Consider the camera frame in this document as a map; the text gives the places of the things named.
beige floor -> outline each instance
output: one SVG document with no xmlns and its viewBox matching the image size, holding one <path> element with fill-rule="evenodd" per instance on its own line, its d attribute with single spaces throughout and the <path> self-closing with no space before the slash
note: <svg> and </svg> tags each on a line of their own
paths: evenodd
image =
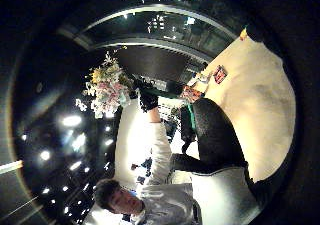
<svg viewBox="0 0 320 225">
<path fill-rule="evenodd" d="M 290 147 L 295 120 L 295 95 L 283 71 L 282 60 L 262 43 L 237 39 L 203 71 L 222 65 L 228 75 L 212 78 L 206 91 L 232 121 L 254 181 L 273 174 Z"/>
</svg>

dark hair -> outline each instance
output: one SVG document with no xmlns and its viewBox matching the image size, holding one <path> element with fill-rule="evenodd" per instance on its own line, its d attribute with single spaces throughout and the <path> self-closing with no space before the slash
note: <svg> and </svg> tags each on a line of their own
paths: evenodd
<svg viewBox="0 0 320 225">
<path fill-rule="evenodd" d="M 112 179 L 102 179 L 96 184 L 93 196 L 94 200 L 99 207 L 107 209 L 110 212 L 114 210 L 109 206 L 109 199 L 113 192 L 120 187 L 120 184 L 116 180 Z"/>
</svg>

flower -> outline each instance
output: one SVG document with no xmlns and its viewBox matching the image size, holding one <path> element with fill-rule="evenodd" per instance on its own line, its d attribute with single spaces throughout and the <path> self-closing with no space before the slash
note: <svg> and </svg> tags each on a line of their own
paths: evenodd
<svg viewBox="0 0 320 225">
<path fill-rule="evenodd" d="M 90 81 L 85 83 L 86 89 L 82 94 L 93 97 L 90 108 L 95 113 L 95 118 L 115 113 L 119 106 L 126 107 L 130 104 L 129 94 L 133 90 L 133 81 L 120 68 L 117 58 L 111 57 L 107 52 L 101 66 L 89 70 L 92 73 L 86 78 L 90 78 Z M 81 111 L 87 109 L 87 105 L 80 99 L 76 99 L 76 106 Z"/>
</svg>

raised arm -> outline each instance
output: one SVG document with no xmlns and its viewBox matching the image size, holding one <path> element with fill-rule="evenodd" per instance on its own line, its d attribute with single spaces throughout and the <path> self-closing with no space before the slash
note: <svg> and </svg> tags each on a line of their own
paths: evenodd
<svg viewBox="0 0 320 225">
<path fill-rule="evenodd" d="M 146 184 L 158 185 L 166 182 L 170 172 L 171 149 L 166 129 L 161 122 L 158 108 L 147 112 L 150 123 L 150 142 L 152 143 L 151 175 Z"/>
<path fill-rule="evenodd" d="M 170 172 L 171 149 L 164 124 L 161 122 L 158 110 L 158 97 L 142 92 L 140 106 L 147 112 L 149 121 L 149 142 L 152 145 L 151 175 L 145 184 L 158 185 L 166 182 Z"/>
</svg>

chair backrest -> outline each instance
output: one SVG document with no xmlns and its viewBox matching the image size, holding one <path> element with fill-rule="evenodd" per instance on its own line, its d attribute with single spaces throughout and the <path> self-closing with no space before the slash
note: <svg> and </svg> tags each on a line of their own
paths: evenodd
<svg viewBox="0 0 320 225">
<path fill-rule="evenodd" d="M 201 208 L 202 224 L 248 224 L 260 208 L 251 193 L 243 167 L 228 167 L 211 174 L 192 173 L 193 197 Z"/>
</svg>

